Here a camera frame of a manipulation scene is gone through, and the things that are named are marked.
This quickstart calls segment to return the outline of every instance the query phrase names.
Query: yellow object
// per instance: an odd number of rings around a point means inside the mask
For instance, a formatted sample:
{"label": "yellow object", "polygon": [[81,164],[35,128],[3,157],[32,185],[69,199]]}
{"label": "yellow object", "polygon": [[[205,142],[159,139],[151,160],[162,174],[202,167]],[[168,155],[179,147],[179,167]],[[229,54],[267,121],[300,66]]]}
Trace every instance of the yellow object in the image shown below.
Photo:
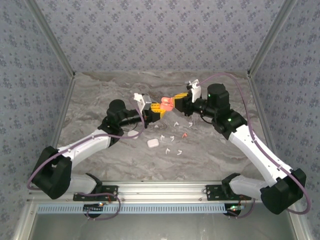
{"label": "yellow object", "polygon": [[160,103],[151,103],[150,108],[151,108],[152,112],[160,114],[161,119],[163,118],[163,116],[166,113],[166,110],[160,109]]}

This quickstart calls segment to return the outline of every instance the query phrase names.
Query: small white object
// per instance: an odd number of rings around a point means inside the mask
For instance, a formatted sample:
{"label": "small white object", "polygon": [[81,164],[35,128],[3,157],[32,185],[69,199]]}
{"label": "small white object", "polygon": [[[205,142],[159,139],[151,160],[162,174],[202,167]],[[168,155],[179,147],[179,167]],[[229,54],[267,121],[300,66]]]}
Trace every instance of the small white object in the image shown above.
{"label": "small white object", "polygon": [[128,137],[132,137],[134,135],[137,135],[139,132],[135,131],[135,130],[131,130],[131,131],[128,131],[127,135]]}
{"label": "small white object", "polygon": [[143,110],[149,109],[152,103],[149,95],[142,95],[136,92],[133,94],[133,99],[137,101],[140,113],[142,113]]}
{"label": "small white object", "polygon": [[192,93],[192,102],[194,103],[198,98],[201,97],[201,87],[197,86],[199,80],[196,79],[193,82],[189,81],[189,85],[192,86],[191,93]]}
{"label": "small white object", "polygon": [[159,140],[156,138],[151,139],[151,140],[147,141],[146,143],[148,144],[148,147],[151,149],[159,146]]}

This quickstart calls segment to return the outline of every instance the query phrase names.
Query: gray marble table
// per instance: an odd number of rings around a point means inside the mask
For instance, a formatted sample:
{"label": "gray marble table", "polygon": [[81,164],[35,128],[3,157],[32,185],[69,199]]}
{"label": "gray marble table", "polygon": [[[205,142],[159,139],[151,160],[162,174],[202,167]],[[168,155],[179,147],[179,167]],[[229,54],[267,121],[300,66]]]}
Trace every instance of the gray marble table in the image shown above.
{"label": "gray marble table", "polygon": [[[132,109],[128,99],[135,92],[149,94],[152,100],[160,102],[163,96],[172,97],[184,92],[185,82],[201,81],[212,74],[208,71],[77,73],[58,145],[73,143],[96,130],[114,99],[124,100],[128,109]],[[264,140],[246,73],[233,74],[247,98],[254,130]],[[222,76],[205,84],[203,96],[206,96],[207,86],[211,83],[223,83],[229,91],[231,107],[245,115],[240,94],[231,79]],[[184,133],[187,133],[186,138],[182,138]],[[160,145],[148,148],[147,141],[154,138],[159,139]],[[182,150],[181,155],[177,155],[178,150]],[[203,122],[199,115],[186,117],[175,109],[167,112],[160,121],[150,124],[138,139],[121,139],[81,162],[74,172],[91,173],[101,180],[222,180],[235,172],[262,179],[248,158]]]}

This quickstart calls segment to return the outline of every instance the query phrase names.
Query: patterned wallpaper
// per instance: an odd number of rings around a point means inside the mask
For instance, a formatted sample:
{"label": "patterned wallpaper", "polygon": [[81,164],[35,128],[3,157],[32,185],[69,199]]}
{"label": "patterned wallpaper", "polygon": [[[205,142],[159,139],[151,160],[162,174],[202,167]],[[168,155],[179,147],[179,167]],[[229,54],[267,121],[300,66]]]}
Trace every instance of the patterned wallpaper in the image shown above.
{"label": "patterned wallpaper", "polygon": [[37,0],[73,70],[247,70],[283,0]]}
{"label": "patterned wallpaper", "polygon": [[306,172],[312,199],[307,217],[315,239],[320,239],[319,65],[320,2],[300,0],[254,80],[279,157]]}
{"label": "patterned wallpaper", "polygon": [[0,0],[0,239],[12,238],[28,176],[50,143],[69,80],[21,0]]}

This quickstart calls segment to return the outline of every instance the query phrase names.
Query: orange object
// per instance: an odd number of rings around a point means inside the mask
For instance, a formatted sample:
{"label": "orange object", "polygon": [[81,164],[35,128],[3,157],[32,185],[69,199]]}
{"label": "orange object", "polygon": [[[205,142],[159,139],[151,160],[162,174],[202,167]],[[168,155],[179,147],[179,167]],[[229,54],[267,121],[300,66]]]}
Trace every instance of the orange object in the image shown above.
{"label": "orange object", "polygon": [[160,109],[166,111],[172,111],[174,109],[174,100],[172,97],[163,97],[161,98]]}

